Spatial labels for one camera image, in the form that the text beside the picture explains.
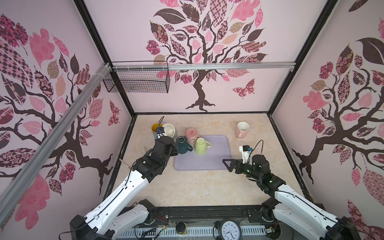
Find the dark green mug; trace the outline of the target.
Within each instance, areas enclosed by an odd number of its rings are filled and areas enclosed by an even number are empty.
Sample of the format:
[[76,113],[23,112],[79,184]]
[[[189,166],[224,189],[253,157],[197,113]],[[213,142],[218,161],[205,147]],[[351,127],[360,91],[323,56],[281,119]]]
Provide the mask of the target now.
[[185,137],[178,137],[176,139],[178,146],[178,153],[180,155],[186,154],[187,152],[192,152],[193,147],[188,143]]

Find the grey mug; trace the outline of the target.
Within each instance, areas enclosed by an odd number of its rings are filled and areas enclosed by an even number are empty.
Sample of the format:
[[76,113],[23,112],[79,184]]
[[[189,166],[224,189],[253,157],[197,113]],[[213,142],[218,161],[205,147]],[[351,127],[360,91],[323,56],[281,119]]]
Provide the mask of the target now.
[[172,124],[164,124],[163,128],[166,136],[171,137],[172,139],[177,138],[178,131]]

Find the blue butterfly mug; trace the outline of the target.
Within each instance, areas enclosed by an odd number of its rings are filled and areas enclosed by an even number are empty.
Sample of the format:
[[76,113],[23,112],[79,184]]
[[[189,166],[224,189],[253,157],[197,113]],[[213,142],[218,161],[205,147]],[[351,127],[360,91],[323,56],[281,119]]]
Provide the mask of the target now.
[[157,134],[156,134],[157,127],[162,127],[162,126],[163,125],[159,124],[159,123],[152,125],[152,133],[153,133],[155,139],[158,139]]

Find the pink patterned mug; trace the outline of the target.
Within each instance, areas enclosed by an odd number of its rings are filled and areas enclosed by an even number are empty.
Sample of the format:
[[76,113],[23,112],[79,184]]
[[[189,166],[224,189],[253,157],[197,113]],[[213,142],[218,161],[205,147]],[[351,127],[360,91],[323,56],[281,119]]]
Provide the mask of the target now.
[[246,122],[239,122],[236,128],[236,137],[238,139],[244,139],[248,131],[250,130],[250,125]]

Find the light green mug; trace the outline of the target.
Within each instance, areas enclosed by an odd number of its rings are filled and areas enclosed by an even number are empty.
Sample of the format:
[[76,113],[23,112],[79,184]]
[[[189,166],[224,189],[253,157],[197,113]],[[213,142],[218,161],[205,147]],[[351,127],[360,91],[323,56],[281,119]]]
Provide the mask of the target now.
[[207,150],[212,147],[212,144],[208,141],[206,141],[204,138],[198,138],[195,141],[195,152],[198,155],[205,155],[207,153]]

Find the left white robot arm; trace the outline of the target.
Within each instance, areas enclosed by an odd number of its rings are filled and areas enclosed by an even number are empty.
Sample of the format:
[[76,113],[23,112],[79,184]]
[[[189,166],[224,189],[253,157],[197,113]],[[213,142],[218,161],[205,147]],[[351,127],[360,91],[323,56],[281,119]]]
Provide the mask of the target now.
[[152,222],[150,213],[156,208],[147,200],[125,213],[123,210],[156,176],[163,173],[170,157],[177,154],[177,145],[171,137],[156,139],[154,147],[135,161],[128,176],[102,203],[84,217],[77,215],[71,220],[71,238],[115,240],[138,224]]

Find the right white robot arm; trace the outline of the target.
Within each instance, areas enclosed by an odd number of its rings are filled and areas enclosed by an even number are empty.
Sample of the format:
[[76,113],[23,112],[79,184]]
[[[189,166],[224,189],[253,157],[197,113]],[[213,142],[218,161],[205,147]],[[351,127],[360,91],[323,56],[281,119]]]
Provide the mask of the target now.
[[347,217],[338,218],[297,194],[274,175],[263,155],[254,155],[251,164],[224,159],[229,172],[243,174],[256,182],[270,198],[262,203],[259,216],[266,222],[285,223],[308,240],[359,240],[358,229]]

